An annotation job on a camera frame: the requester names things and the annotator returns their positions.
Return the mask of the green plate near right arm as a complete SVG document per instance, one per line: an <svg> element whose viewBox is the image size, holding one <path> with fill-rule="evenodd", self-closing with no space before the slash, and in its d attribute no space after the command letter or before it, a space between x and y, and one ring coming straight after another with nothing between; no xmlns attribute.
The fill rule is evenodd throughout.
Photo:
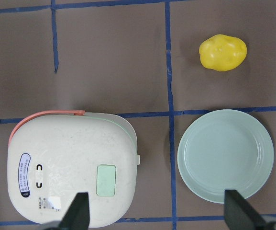
<svg viewBox="0 0 276 230"><path fill-rule="evenodd" d="M238 110L209 112L183 133L177 149L180 176L198 197L222 204L227 189L244 198L267 182L273 165L273 141L255 117Z"/></svg>

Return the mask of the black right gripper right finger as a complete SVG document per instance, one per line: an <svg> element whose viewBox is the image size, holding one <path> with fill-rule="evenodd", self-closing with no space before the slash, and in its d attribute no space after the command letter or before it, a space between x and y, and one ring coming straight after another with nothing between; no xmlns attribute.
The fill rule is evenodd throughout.
<svg viewBox="0 0 276 230"><path fill-rule="evenodd" d="M263 230L266 221L237 190L224 192L224 221L230 230Z"/></svg>

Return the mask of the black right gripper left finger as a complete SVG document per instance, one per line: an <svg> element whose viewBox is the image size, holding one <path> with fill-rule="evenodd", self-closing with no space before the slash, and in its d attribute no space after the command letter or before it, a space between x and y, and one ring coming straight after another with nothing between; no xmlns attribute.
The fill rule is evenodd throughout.
<svg viewBox="0 0 276 230"><path fill-rule="evenodd" d="M88 192L77 193L63 219L61 230L88 230L90 223Z"/></svg>

